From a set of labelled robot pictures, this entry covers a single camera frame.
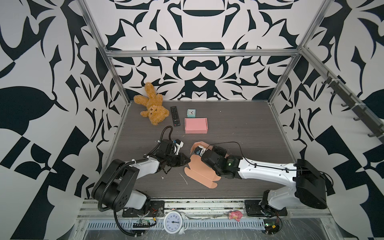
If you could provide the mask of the orange cardboard box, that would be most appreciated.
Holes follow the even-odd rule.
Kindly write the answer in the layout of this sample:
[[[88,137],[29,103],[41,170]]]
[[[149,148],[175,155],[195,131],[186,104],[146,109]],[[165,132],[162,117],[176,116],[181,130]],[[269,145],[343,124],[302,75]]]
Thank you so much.
[[[202,147],[204,149],[208,148],[211,150],[213,147],[205,142],[196,142],[191,148],[191,157],[188,167],[184,168],[185,174],[196,182],[206,186],[209,189],[214,189],[218,186],[217,181],[222,177],[218,176],[216,172],[202,162],[202,158],[195,154],[195,149],[197,147]]]

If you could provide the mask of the pink cardboard box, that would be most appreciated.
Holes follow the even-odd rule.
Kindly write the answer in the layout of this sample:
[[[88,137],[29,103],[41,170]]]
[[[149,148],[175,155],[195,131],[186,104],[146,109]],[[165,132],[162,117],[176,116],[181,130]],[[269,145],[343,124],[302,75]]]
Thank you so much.
[[[208,119],[207,118],[185,118],[186,134],[207,134]]]

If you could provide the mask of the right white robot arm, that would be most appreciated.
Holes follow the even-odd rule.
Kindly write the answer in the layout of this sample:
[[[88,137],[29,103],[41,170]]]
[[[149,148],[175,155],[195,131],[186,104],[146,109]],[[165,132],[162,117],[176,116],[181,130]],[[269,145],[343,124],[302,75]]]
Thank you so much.
[[[193,151],[217,176],[227,179],[256,179],[282,185],[278,190],[267,190],[259,203],[266,212],[281,211],[286,207],[307,206],[326,209],[326,174],[306,160],[293,164],[258,162],[244,156],[231,156],[219,146],[199,145]]]

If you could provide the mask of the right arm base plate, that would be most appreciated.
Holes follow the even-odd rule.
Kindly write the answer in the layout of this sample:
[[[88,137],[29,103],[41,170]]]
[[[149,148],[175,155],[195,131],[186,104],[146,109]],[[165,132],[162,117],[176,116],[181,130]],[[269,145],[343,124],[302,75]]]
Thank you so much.
[[[247,216],[273,218],[277,215],[280,217],[285,217],[288,215],[286,208],[283,208],[282,210],[276,210],[268,205],[262,205],[262,202],[263,201],[258,200],[245,200],[244,203]]]

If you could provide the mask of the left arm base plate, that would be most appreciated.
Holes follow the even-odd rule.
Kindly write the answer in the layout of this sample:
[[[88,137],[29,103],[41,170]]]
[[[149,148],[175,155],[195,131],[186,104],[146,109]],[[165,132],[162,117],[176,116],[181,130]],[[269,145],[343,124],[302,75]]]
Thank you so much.
[[[139,210],[133,208],[125,208],[123,210],[123,218],[139,218],[139,217],[151,217],[153,212],[164,212],[165,202],[157,200],[146,201],[143,207]]]

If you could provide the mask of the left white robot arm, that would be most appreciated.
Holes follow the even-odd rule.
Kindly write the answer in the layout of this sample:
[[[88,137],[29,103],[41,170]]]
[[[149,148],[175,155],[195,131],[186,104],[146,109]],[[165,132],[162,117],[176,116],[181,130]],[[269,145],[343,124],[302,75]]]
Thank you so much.
[[[135,190],[138,179],[165,170],[165,167],[183,167],[191,160],[180,149],[181,140],[161,140],[155,149],[140,160],[123,162],[115,159],[100,177],[92,190],[92,198],[98,201],[98,210],[119,212],[123,209],[149,211],[147,194]]]

